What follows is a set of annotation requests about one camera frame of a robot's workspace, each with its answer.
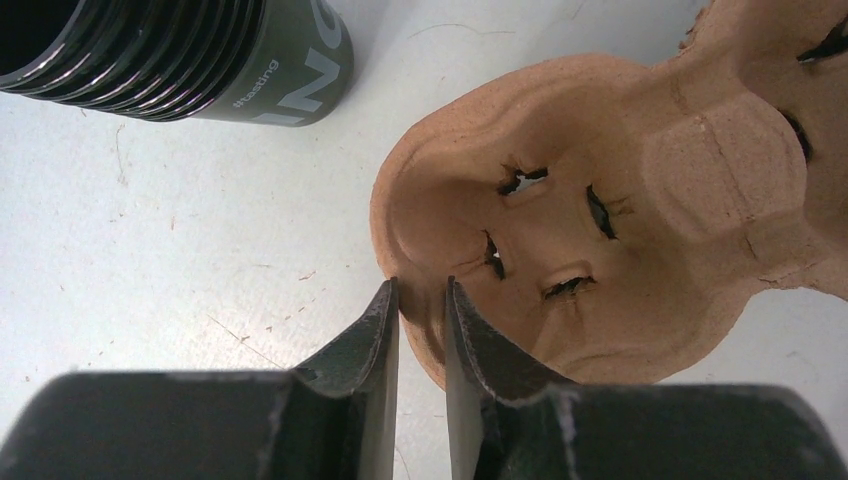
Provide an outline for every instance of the white table surface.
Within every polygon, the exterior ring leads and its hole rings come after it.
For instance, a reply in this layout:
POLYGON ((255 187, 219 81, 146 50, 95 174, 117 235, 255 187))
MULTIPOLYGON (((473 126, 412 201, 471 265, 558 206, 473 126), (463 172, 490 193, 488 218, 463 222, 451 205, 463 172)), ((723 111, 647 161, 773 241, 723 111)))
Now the white table surface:
MULTIPOLYGON (((0 95, 0 435, 68 371, 290 367, 382 275, 377 170, 424 115, 508 71, 677 50, 706 0, 335 0, 355 84, 300 129, 157 125, 0 95)), ((848 452, 848 305, 757 295, 676 382, 799 391, 848 452)), ((449 478, 444 394, 401 338, 395 478, 449 478)))

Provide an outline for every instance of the scratch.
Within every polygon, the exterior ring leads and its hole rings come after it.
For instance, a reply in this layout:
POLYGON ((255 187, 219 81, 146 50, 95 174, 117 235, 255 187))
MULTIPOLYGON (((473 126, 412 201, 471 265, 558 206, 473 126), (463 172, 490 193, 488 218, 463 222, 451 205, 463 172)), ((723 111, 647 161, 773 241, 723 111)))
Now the scratch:
POLYGON ((280 366, 280 364, 278 364, 277 362, 275 362, 275 361, 271 360, 270 358, 268 358, 267 356, 265 356, 264 354, 262 354, 262 352, 260 352, 259 350, 257 350, 257 349, 255 349, 255 348, 251 347, 250 345, 248 345, 248 344, 244 343, 244 341, 245 341, 245 340, 247 340, 248 338, 250 338, 250 336, 243 337, 243 338, 242 338, 242 337, 239 337, 238 335, 236 335, 235 333, 233 333, 233 332, 232 332, 232 330, 230 330, 229 328, 227 328, 226 326, 224 326, 224 324, 223 324, 223 323, 219 322, 219 321, 218 321, 218 319, 216 319, 216 318, 215 318, 215 317, 213 317, 212 315, 206 314, 206 316, 207 316, 207 317, 209 317, 209 320, 212 320, 212 321, 213 321, 213 322, 215 322, 215 323, 216 323, 219 327, 223 328, 225 332, 229 333, 231 337, 233 337, 233 338, 235 338, 236 340, 238 340, 240 345, 243 345, 243 346, 247 347, 247 349, 248 349, 248 350, 252 351, 253 353, 255 353, 255 354, 257 354, 257 355, 259 355, 260 357, 262 357, 262 359, 263 359, 263 360, 265 360, 266 362, 270 363, 271 365, 273 365, 273 366, 275 366, 275 367, 279 368, 280 370, 282 370, 282 369, 283 369, 283 367, 281 367, 281 366, 280 366))
POLYGON ((813 371, 813 375, 815 376, 815 378, 813 379, 813 383, 819 383, 819 380, 821 379, 821 375, 819 375, 819 369, 818 369, 818 368, 816 368, 816 366, 815 366, 815 365, 813 365, 813 363, 812 363, 812 362, 810 362, 809 360, 807 360, 807 359, 806 359, 803 355, 801 355, 801 354, 800 354, 797 350, 792 350, 792 352, 790 352, 788 355, 786 355, 786 358, 797 358, 797 359, 798 359, 798 360, 800 360, 802 363, 804 363, 804 364, 806 364, 808 367, 810 367, 810 369, 813 371))
POLYGON ((412 476, 409 474, 409 467, 406 465, 406 459, 403 458, 403 452, 400 451, 399 448, 395 447, 395 451, 398 452, 398 456, 400 457, 401 463, 403 463, 403 469, 406 470, 406 478, 407 480, 412 480, 412 476))
POLYGON ((757 252, 756 250, 754 250, 754 244, 751 243, 751 240, 748 238, 747 235, 745 235, 745 245, 748 247, 748 251, 751 252, 751 257, 754 258, 754 261, 759 261, 759 258, 757 257, 757 252))
POLYGON ((514 31, 514 30, 491 30, 491 31, 487 31, 487 32, 481 32, 480 30, 477 30, 477 29, 476 29, 476 28, 474 28, 474 27, 471 27, 471 26, 465 25, 464 23, 440 23, 440 24, 438 24, 438 25, 431 25, 431 26, 429 26, 429 27, 427 27, 427 28, 425 28, 425 29, 423 29, 423 30, 419 30, 419 31, 417 31, 417 32, 413 33, 412 35, 410 35, 410 36, 406 37, 406 39, 407 39, 407 40, 409 40, 410 38, 412 38, 412 37, 416 37, 416 36, 418 36, 418 35, 421 35, 422 33, 426 32, 426 31, 428 31, 428 30, 433 30, 434 28, 440 28, 440 27, 460 27, 460 28, 464 28, 464 29, 466 29, 466 30, 471 30, 472 32, 474 32, 474 33, 476 33, 477 35, 480 35, 480 36, 483 36, 483 35, 496 35, 496 34, 501 34, 501 35, 503 35, 503 34, 512 34, 512 33, 515 33, 515 31, 514 31))
POLYGON ((568 478, 580 480, 577 474, 577 454, 574 451, 574 439, 577 437, 577 426, 574 424, 574 404, 580 401, 576 393, 560 395, 559 411, 562 424, 562 436, 565 443, 565 459, 568 462, 568 478))
POLYGON ((127 186, 127 177, 124 176, 124 163, 121 160, 121 143, 118 139, 118 136, 121 134, 121 130, 123 130, 125 127, 126 127, 126 125, 122 123, 118 126, 118 129, 115 131, 115 153, 117 153, 117 155, 118 155, 118 171, 119 171, 118 183, 120 183, 121 185, 126 187, 127 186))
POLYGON ((583 5, 586 5, 586 0, 583 0, 582 2, 580 2, 580 6, 577 7, 577 10, 575 10, 574 13, 571 15, 572 20, 577 18, 577 15, 580 15, 580 10, 583 9, 583 5))

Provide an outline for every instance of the black cylinder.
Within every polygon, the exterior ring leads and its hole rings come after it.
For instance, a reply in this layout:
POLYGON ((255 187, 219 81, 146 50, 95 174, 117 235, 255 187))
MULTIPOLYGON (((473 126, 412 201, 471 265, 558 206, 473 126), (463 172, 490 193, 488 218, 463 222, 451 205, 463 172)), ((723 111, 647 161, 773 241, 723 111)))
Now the black cylinder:
POLYGON ((323 0, 9 1, 0 46, 0 91, 157 122, 308 125, 353 72, 323 0))

